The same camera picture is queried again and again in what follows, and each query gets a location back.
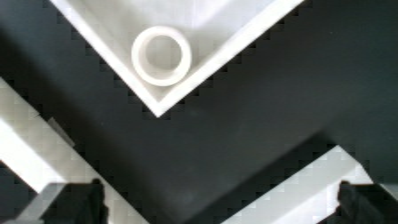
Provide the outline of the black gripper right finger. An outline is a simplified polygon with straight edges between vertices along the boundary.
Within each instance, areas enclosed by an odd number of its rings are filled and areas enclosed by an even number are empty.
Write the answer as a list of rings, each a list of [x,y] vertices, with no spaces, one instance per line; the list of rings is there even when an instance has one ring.
[[[341,224],[398,224],[398,199],[379,184],[343,181],[338,202]]]

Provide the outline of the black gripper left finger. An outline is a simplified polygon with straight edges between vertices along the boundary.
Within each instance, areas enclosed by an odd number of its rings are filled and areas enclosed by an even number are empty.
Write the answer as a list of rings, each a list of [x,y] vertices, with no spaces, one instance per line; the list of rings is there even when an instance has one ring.
[[[89,183],[52,183],[37,194],[18,217],[18,224],[109,224],[105,186]]]

